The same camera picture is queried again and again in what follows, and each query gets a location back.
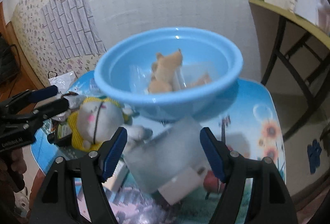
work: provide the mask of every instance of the cable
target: cable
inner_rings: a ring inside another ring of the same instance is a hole
[[[16,84],[16,82],[17,82],[17,79],[18,79],[19,73],[20,73],[20,71],[21,71],[21,60],[20,60],[19,51],[18,51],[18,49],[17,49],[17,46],[16,46],[15,44],[12,44],[12,45],[10,45],[9,47],[7,47],[5,50],[2,51],[1,58],[0,58],[0,71],[1,71],[1,66],[2,66],[2,60],[3,60],[3,57],[4,57],[4,53],[5,53],[7,50],[9,50],[10,48],[12,48],[12,47],[15,47],[16,52],[17,52],[17,56],[18,56],[18,58],[19,58],[19,71],[18,71],[18,73],[16,74],[16,78],[15,78],[15,80],[14,80],[14,84],[13,84],[13,86],[11,87],[11,89],[10,89],[10,91],[9,91],[8,98],[10,97],[10,95],[11,95],[13,89],[14,89],[14,86],[15,86],[15,84]]]

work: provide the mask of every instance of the blue gripper pad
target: blue gripper pad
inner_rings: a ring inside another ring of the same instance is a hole
[[[205,128],[203,128],[200,132],[199,139],[214,175],[222,182],[225,182],[226,177],[223,171],[222,158],[214,145],[214,142],[217,142],[217,140],[213,136],[214,139],[212,141],[210,135],[213,136],[212,133],[208,134],[208,132],[205,131]]]
[[[127,143],[127,131],[125,128],[121,128],[121,132],[118,135],[117,140],[113,144],[106,158],[104,158],[103,173],[102,173],[102,179],[104,181],[106,181],[108,178],[110,178],[113,175],[113,172],[116,169],[119,158],[123,153],[126,143]]]
[[[52,85],[44,89],[33,91],[29,96],[29,102],[38,103],[41,100],[51,98],[57,94],[57,91],[58,89],[56,85]]]

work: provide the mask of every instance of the white plush toy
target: white plush toy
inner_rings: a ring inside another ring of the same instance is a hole
[[[152,131],[143,126],[124,124],[122,109],[111,102],[94,101],[80,106],[77,129],[84,139],[82,146],[85,149],[89,149],[92,144],[110,140],[120,126],[127,130],[126,152],[133,148],[138,141],[148,139],[152,135]]]

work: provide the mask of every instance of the wooden table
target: wooden table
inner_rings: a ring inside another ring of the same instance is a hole
[[[309,86],[319,77],[320,74],[326,71],[326,69],[330,66],[330,53],[328,53],[328,55],[325,58],[322,58],[319,55],[317,55],[317,53],[314,52],[314,50],[306,44],[308,39],[314,36],[320,42],[322,42],[327,48],[330,49],[330,37],[325,32],[323,32],[319,27],[312,24],[308,20],[288,10],[285,10],[281,7],[266,3],[261,0],[249,0],[249,3],[263,7],[264,9],[270,10],[279,15],[278,30],[275,39],[275,44],[265,74],[261,80],[261,83],[263,85],[266,85],[269,76],[275,66],[275,62],[277,58],[279,58],[281,62],[285,65],[285,67],[290,71],[293,78],[296,80],[299,87],[303,91],[304,96],[307,99],[308,109],[301,116],[301,118],[284,134],[283,140],[286,141],[291,136],[293,136],[295,132],[298,131],[304,124],[306,124],[306,122],[311,117],[311,115],[313,115],[313,113],[323,103],[330,90],[330,71],[328,71],[328,74],[326,75],[319,91],[316,94],[311,93]],[[285,54],[282,54],[280,52],[280,48],[282,45],[287,22],[291,22],[303,28],[306,32]],[[301,47],[305,47],[306,49],[308,49],[311,52],[311,54],[313,54],[314,57],[316,57],[320,62],[319,66],[305,79],[303,79],[299,75],[297,70],[293,67],[293,65],[289,61],[291,56],[294,55]]]

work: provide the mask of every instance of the table leg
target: table leg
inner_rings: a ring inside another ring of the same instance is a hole
[[[305,46],[306,42],[310,39],[311,34],[309,32],[305,32],[305,34],[292,46],[286,53],[285,58],[290,60],[291,56],[293,56],[300,48]]]
[[[305,79],[311,85],[318,76],[323,73],[330,65],[330,53],[321,61],[321,64]]]
[[[301,127],[303,127],[308,119],[313,115],[317,108],[308,108],[307,111],[300,117],[300,119],[284,134],[283,142],[291,138]]]
[[[286,27],[286,18],[280,15],[279,16],[279,21],[278,21],[278,29],[277,29],[275,44],[274,44],[273,51],[272,51],[272,54],[270,56],[265,74],[264,74],[264,76],[261,80],[262,85],[266,85],[266,83],[269,79],[269,76],[272,73],[272,70],[275,66],[275,62],[276,62],[276,59],[277,59],[276,51],[279,51],[279,49],[282,45],[284,32],[285,32],[285,27]]]
[[[303,91],[305,98],[307,99],[308,106],[313,106],[314,104],[314,96],[312,95],[311,91],[305,84],[304,80],[301,78],[299,73],[296,71],[296,69],[293,67],[293,65],[288,61],[285,56],[280,51],[275,51],[275,54],[277,57],[282,61],[284,66],[288,69],[288,71],[291,73],[295,81],[298,83],[301,91]]]
[[[301,118],[287,131],[283,136],[283,141],[287,141],[291,138],[301,127],[306,124],[308,119],[313,115],[313,113],[321,106],[323,101],[326,99],[330,91],[330,71],[326,75],[320,90],[317,92],[314,98],[314,104],[309,106],[307,111],[301,116]]]

